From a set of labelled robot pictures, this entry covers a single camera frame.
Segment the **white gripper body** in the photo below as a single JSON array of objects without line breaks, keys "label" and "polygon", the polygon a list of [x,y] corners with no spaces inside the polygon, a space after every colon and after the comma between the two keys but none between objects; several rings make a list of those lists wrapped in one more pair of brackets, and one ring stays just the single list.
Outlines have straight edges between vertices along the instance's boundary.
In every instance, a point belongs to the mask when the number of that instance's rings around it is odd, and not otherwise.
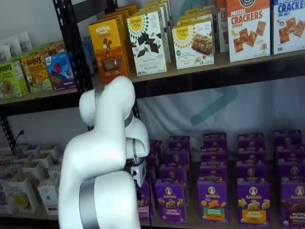
[{"label": "white gripper body", "polygon": [[131,176],[136,182],[138,187],[142,187],[146,177],[146,160],[145,159],[132,159]]}]

